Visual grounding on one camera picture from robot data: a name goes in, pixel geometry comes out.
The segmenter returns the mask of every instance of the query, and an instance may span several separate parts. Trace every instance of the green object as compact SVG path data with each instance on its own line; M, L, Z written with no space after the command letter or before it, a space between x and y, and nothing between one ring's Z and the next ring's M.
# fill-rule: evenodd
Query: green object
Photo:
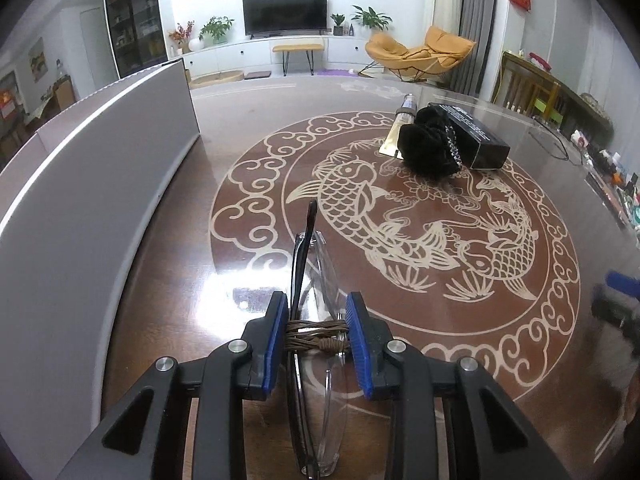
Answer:
M332 14L331 19L334 20L336 27L340 27L344 22L344 14Z
M542 113L544 113L545 108L546 108L546 103L545 103L544 101L540 100L540 99L536 99L536 102L534 103L534 106L535 106L538 110L540 110ZM562 118L563 118L563 117L562 117L562 115L560 115L560 114L558 113L558 111L557 111L555 108L553 108L553 109L551 110L551 115L549 115L549 118L550 118L553 122L555 122L555 123L557 123L557 124L562 124Z
M354 5L357 12L353 15L352 20L354 22L360 22L365 27L379 28L380 30L387 30L389 23L393 20L386 14L378 14L375 10L369 7L369 10L363 10L362 7Z
M199 38L205 34L209 34L215 43L217 43L228 31L231 29L231 25L234 20L230 20L226 16L213 16L208 22L207 25L202 27L200 30Z

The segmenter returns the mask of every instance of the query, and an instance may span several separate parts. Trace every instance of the brown cord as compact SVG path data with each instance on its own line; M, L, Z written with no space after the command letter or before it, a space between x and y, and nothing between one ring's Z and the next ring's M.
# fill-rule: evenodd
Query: brown cord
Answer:
M284 349L288 352L320 350L327 354L338 354L349 348L349 340L337 338L347 332L347 323L343 320L302 321L290 320L287 323Z

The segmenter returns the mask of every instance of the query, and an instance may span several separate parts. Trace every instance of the eyeglasses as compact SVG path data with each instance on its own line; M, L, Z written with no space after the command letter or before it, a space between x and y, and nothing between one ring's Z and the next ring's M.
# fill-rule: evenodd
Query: eyeglasses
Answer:
M344 305L326 241L322 233L314 230L317 210L313 201L306 231L295 239L290 320L344 319ZM298 333L318 330L301 328ZM334 471L346 426L346 334L341 332L328 341L336 346L336 353L327 356L319 350L291 351L286 361L291 442L298 468L310 480Z

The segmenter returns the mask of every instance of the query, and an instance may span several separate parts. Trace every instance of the purple mat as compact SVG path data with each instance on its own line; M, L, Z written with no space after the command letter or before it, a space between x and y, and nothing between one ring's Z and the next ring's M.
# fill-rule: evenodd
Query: purple mat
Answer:
M323 68L321 70L316 70L316 75L345 75L350 77L358 77L357 72L355 74L350 74L348 70L339 70L337 68Z

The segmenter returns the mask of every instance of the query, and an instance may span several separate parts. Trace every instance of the grey curtain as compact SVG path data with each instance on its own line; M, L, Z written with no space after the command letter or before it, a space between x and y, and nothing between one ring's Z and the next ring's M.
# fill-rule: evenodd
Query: grey curtain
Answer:
M477 96L489 54L494 26L495 0L462 0L460 36L476 42L466 59L451 71L450 88L461 94Z

